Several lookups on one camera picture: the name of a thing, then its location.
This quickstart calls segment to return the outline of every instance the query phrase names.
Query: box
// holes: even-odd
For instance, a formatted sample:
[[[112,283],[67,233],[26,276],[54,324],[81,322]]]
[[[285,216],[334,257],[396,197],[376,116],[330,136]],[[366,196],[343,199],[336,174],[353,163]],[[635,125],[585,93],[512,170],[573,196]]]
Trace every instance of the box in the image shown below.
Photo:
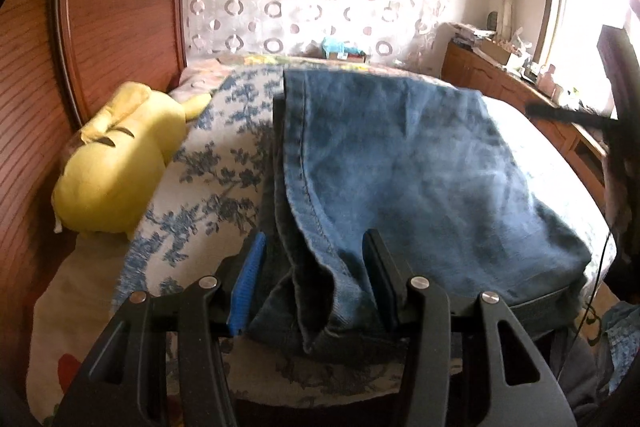
[[[346,57],[338,57],[337,53],[329,53],[329,56],[327,58],[329,60],[346,60],[347,62],[357,62],[358,64],[364,64],[365,62],[367,62],[367,55],[346,54]]]
[[[522,57],[518,57],[518,55],[502,49],[498,44],[490,41],[489,39],[485,39],[480,42],[480,51],[489,55],[499,64],[506,66],[508,70],[517,70],[521,68],[527,58],[526,54],[523,54]]]

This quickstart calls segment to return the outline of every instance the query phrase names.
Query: silver screw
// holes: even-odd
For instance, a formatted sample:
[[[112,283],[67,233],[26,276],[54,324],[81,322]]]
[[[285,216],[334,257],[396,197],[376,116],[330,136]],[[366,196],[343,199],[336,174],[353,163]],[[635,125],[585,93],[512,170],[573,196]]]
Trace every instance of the silver screw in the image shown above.
[[[133,292],[129,296],[129,300],[133,302],[133,304],[142,304],[144,301],[146,301],[146,292]]]
[[[218,286],[218,279],[213,277],[212,275],[207,275],[198,281],[198,285],[203,290],[210,290],[211,288],[215,288]]]
[[[411,286],[417,290],[424,290],[429,287],[429,279],[426,277],[416,276],[411,277]]]
[[[496,292],[482,292],[481,297],[487,304],[496,304],[500,301],[500,296]]]

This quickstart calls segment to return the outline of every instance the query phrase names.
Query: window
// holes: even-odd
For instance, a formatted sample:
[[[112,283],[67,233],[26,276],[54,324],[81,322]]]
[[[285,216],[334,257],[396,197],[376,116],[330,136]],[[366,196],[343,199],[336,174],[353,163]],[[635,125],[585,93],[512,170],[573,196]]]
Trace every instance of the window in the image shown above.
[[[557,84],[577,92],[582,105],[609,116],[611,86],[596,45],[602,25],[630,31],[637,24],[633,18],[628,0],[547,0],[534,60],[554,64]]]

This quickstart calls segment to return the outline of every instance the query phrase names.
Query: bed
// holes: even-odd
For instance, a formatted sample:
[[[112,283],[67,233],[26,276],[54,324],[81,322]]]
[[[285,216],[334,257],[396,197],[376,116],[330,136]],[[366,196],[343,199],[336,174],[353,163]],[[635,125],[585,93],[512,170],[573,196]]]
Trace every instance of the bed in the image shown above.
[[[282,89],[282,71],[291,62],[301,66],[298,59],[273,56],[250,56],[242,65],[234,65],[235,71],[167,167],[130,245],[123,237],[79,239],[76,251],[34,310],[27,392],[39,420],[54,412],[110,311],[130,292],[180,291],[215,272],[224,257],[238,252],[257,216],[260,161],[270,139],[271,98]],[[410,75],[445,84],[387,67],[324,60],[305,60],[304,65]],[[608,229],[602,214],[571,167],[519,111],[498,100],[486,98],[485,102],[532,192],[590,249],[582,290],[583,298],[588,298],[602,252],[604,273],[616,254],[612,241],[603,249]],[[95,248],[102,253],[83,268],[88,245],[98,244],[101,247]],[[606,294],[602,306],[608,309],[615,297],[601,293]],[[86,313],[74,312],[72,317],[71,309]],[[593,327],[584,334],[592,341],[598,336]],[[384,396],[398,389],[402,375],[401,362],[347,368],[286,357],[244,337],[222,341],[222,351],[233,396],[271,406],[335,406]],[[451,363],[453,372],[460,370],[460,360]],[[169,343],[168,368],[169,393],[176,394],[175,339]]]

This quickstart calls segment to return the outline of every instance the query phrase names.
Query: blue gripper pad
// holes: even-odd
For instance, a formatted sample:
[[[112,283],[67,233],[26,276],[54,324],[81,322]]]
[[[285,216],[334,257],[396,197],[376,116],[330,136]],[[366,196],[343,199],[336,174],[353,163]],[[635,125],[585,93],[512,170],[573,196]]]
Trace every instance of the blue gripper pad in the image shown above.
[[[238,335],[248,322],[249,308],[254,296],[255,283],[258,279],[266,245],[267,236],[263,232],[256,233],[254,242],[238,274],[238,279],[236,279],[236,284],[231,291],[231,303],[226,327],[233,336]]]

